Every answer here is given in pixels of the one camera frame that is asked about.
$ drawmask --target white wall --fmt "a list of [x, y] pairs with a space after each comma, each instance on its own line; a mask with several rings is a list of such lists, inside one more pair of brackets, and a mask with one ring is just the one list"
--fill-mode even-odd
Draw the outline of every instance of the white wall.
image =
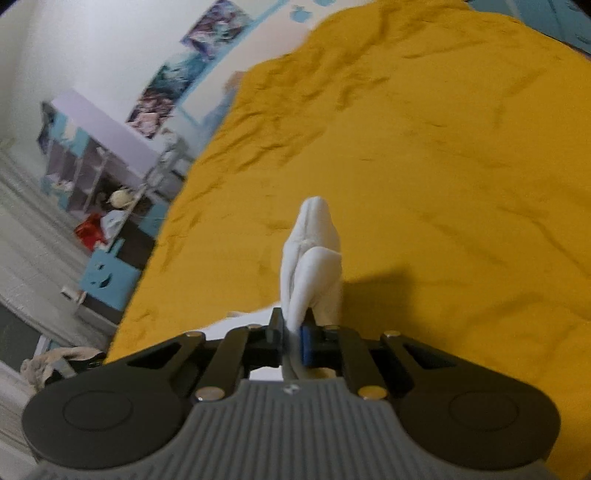
[[0, 138], [7, 134], [12, 86], [36, 4], [37, 0], [20, 0], [0, 17]]
[[76, 88], [124, 121], [134, 102], [211, 0], [51, 0], [31, 20], [9, 116], [11, 155], [36, 177], [39, 103]]
[[17, 141], [11, 154], [37, 177], [45, 170], [35, 143], [40, 102], [72, 87], [84, 73], [86, 32], [86, 1], [41, 1], [35, 8], [12, 92], [9, 131]]

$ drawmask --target gray ribbed grip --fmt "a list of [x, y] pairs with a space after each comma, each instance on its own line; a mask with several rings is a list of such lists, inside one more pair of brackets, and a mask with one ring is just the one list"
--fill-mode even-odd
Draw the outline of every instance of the gray ribbed grip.
[[135, 464], [74, 471], [40, 464], [28, 480], [557, 480], [540, 462], [471, 471], [418, 447], [383, 401], [361, 400], [342, 378], [242, 381], [201, 403], [163, 449]]

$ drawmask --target yellow bedspread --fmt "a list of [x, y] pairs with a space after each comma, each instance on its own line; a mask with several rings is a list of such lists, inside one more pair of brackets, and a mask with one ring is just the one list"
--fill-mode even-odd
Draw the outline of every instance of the yellow bedspread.
[[591, 469], [591, 62], [461, 0], [340, 12], [249, 72], [171, 208], [110, 358], [278, 300], [300, 203], [329, 203], [343, 322], [396, 328], [558, 405]]

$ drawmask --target red bag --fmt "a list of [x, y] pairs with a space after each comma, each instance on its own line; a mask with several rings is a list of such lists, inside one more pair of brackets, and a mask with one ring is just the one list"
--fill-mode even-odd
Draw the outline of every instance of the red bag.
[[97, 242], [106, 244], [105, 235], [100, 227], [101, 217], [102, 215], [100, 213], [91, 213], [84, 222], [74, 229], [76, 236], [91, 252], [95, 249]]

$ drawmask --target metal screw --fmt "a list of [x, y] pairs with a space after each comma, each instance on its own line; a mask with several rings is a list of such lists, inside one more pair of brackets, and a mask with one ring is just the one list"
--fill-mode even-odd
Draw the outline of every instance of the metal screw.
[[203, 387], [195, 392], [195, 396], [199, 401], [217, 401], [221, 400], [226, 395], [219, 387]]
[[364, 400], [382, 400], [388, 396], [388, 390], [377, 385], [366, 385], [357, 390], [357, 395]]

